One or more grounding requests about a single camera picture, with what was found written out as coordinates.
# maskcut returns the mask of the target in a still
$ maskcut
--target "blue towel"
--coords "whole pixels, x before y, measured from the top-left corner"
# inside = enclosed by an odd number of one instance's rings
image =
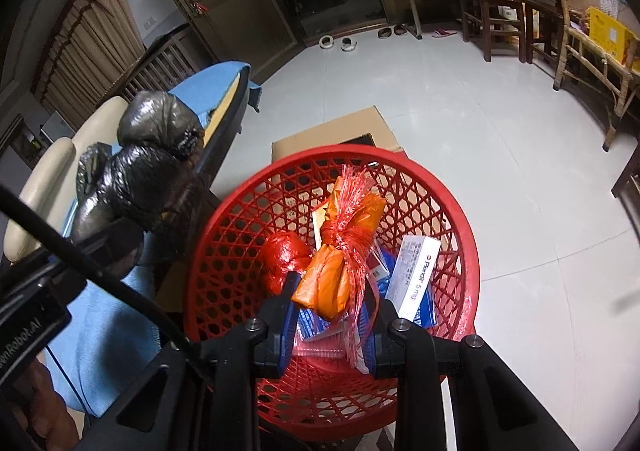
[[[195,111],[206,127],[209,113],[218,107],[245,66],[248,65],[240,62],[210,66],[178,84],[170,93]],[[260,86],[250,84],[250,102],[256,109],[260,92]],[[119,150],[120,146],[113,146],[114,154]],[[71,232],[77,206],[74,200],[62,232],[66,237]],[[153,266],[137,266],[123,282],[147,298],[155,296]],[[87,283],[68,309],[71,322],[49,347],[82,397],[89,414],[100,417],[158,355],[158,328],[92,283]],[[48,359],[47,355],[47,368],[55,390],[68,407],[84,411],[58,367]]]
[[[202,127],[209,124],[209,113],[215,110],[225,97],[240,70],[250,66],[239,61],[227,61],[209,66],[178,84],[170,94],[183,101],[195,111]],[[258,111],[262,88],[249,82],[249,105]]]

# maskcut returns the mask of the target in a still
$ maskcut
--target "metal screw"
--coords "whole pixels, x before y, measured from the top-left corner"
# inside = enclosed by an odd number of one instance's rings
[[[251,319],[247,319],[244,322],[244,328],[249,330],[249,332],[257,332],[261,330],[264,326],[264,321],[262,319],[258,319],[257,317],[252,317]]]
[[[398,332],[406,332],[410,326],[411,321],[409,319],[398,318],[391,321],[391,328]]]
[[[471,334],[465,337],[466,345],[471,348],[480,348],[484,345],[484,339],[477,334]]]

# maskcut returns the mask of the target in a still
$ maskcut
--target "door handle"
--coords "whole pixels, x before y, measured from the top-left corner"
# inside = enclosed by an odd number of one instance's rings
[[[196,0],[184,0],[189,9],[191,9],[191,12],[197,16],[201,16],[201,15],[205,15],[209,9],[201,4],[200,2],[197,2]]]

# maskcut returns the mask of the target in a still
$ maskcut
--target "cardboard carton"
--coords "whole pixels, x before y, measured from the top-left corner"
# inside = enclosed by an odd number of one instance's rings
[[[283,138],[271,145],[271,161],[294,153],[332,144],[367,144],[402,152],[393,132],[375,106],[356,111]]]

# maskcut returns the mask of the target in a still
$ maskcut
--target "rattan chair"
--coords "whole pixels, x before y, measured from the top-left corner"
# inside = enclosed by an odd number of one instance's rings
[[[640,24],[633,12],[631,12],[631,9],[626,4],[620,2],[618,7],[618,20],[635,34],[635,38],[631,41],[631,44],[628,47],[626,62],[623,65],[615,59],[615,57],[591,40],[587,34],[577,28],[574,28],[571,24],[571,11],[583,13],[590,6],[600,8],[600,0],[561,0],[561,3],[564,27],[562,31],[562,44],[560,47],[558,69],[556,70],[556,79],[554,81],[554,90],[559,90],[564,76],[568,76],[576,79],[577,81],[583,82],[597,92],[604,94],[607,100],[609,98],[609,95],[603,91],[602,88],[597,88],[586,80],[580,78],[578,74],[573,74],[566,69],[569,56],[574,57],[582,63],[582,65],[586,66],[590,73],[604,84],[613,97],[613,106],[607,106],[609,129],[607,131],[604,144],[602,145],[603,150],[608,151],[614,137],[616,136],[620,119],[626,113],[629,104],[631,104],[631,101],[636,96],[638,84],[640,84],[640,74],[631,69],[636,56],[636,50],[638,48]],[[593,60],[592,58],[590,60],[588,57],[585,57],[585,54],[587,53],[585,50],[590,52],[595,59]],[[617,78],[613,78],[612,80],[610,77],[612,74],[617,76]]]

